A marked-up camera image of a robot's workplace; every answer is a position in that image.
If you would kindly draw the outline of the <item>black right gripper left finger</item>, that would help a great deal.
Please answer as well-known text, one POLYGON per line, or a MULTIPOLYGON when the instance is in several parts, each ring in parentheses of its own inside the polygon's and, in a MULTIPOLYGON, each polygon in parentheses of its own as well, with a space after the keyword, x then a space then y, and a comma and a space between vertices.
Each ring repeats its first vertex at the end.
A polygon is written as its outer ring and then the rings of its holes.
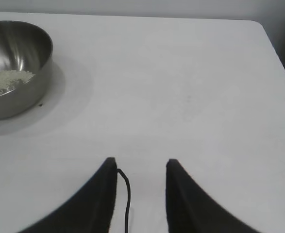
POLYGON ((97 172, 58 209, 23 233, 107 233, 117 192, 117 164, 107 158, 97 172))

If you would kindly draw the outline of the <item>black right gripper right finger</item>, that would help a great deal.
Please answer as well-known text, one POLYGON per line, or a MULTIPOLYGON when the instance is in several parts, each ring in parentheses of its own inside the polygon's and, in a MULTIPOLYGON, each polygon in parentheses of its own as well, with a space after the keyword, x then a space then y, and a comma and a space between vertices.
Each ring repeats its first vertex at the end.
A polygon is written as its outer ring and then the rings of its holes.
POLYGON ((256 233, 216 201, 176 159, 166 165, 166 214, 170 233, 256 233))

